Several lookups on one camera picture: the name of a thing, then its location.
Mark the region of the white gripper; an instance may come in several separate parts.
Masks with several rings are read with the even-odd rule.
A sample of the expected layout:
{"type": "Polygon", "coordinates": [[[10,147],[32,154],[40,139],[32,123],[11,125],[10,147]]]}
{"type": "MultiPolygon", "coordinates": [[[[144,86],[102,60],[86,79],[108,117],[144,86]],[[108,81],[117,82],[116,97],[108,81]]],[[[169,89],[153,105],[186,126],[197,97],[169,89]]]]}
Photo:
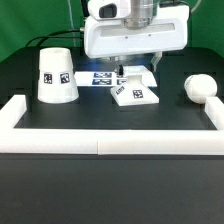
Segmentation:
{"type": "Polygon", "coordinates": [[[155,53],[153,71],[162,52],[187,44],[189,6],[161,0],[90,0],[84,49],[90,58],[115,57],[115,73],[124,75],[116,56],[155,53]]]}

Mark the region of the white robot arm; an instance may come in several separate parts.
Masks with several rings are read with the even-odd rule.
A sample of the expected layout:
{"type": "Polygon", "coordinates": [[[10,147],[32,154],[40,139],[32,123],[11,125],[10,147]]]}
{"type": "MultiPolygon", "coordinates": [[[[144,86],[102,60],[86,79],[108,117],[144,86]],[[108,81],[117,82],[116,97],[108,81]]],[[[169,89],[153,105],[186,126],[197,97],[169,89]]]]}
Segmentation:
{"type": "Polygon", "coordinates": [[[190,8],[178,0],[89,0],[84,50],[90,58],[112,58],[181,50],[187,44],[190,8]]]}

